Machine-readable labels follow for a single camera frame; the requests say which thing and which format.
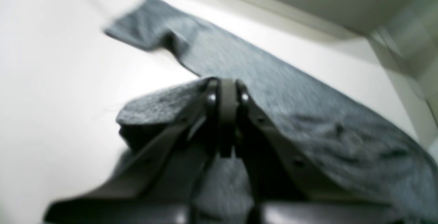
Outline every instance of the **white floor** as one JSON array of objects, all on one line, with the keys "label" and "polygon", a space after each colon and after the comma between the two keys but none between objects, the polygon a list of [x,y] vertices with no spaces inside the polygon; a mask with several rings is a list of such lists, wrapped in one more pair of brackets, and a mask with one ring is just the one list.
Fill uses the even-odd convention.
[{"label": "white floor", "polygon": [[[196,78],[167,52],[103,35],[111,18],[141,1],[0,0],[1,224],[38,223],[49,202],[101,184],[126,147],[114,121],[124,103]],[[366,39],[336,38],[238,0],[165,1],[422,137]]]}]

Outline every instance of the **gray fabric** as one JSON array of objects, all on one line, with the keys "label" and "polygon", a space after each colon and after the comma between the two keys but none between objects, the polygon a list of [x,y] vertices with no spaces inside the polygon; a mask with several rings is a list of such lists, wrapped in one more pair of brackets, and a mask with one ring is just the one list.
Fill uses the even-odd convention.
[{"label": "gray fabric", "polygon": [[[107,35],[145,51],[165,47],[201,77],[242,79],[257,104],[333,180],[362,196],[389,200],[407,215],[438,222],[432,158],[389,121],[271,54],[161,0],[146,0]],[[205,79],[128,103],[117,122],[171,121]],[[205,223],[242,223],[253,204],[240,160],[216,160],[195,200]]]}]

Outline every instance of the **gray cloth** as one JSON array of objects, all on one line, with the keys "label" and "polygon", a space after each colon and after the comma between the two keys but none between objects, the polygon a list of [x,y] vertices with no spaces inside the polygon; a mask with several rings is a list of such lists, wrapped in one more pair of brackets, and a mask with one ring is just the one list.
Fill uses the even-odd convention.
[{"label": "gray cloth", "polygon": [[[125,124],[169,122],[200,92],[205,77],[242,79],[277,128],[335,182],[390,201],[406,223],[438,222],[437,165],[389,121],[293,66],[161,0],[146,0],[106,29],[145,51],[169,49],[198,81],[141,97],[117,117]],[[238,159],[217,159],[195,205],[203,223],[243,223],[253,206]]]}]

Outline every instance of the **wrinkled fabric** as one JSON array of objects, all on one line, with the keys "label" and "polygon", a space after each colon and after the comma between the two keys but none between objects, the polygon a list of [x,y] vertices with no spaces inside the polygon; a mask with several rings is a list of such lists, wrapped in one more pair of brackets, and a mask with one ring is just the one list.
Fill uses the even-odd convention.
[{"label": "wrinkled fabric", "polygon": [[[438,222],[433,159],[407,134],[367,107],[239,37],[161,0],[146,0],[105,33],[145,51],[170,50],[201,79],[129,102],[117,122],[170,122],[209,76],[242,79],[255,102],[335,182],[389,201],[405,223]],[[244,223],[254,205],[239,159],[215,159],[194,204],[202,223]]]}]

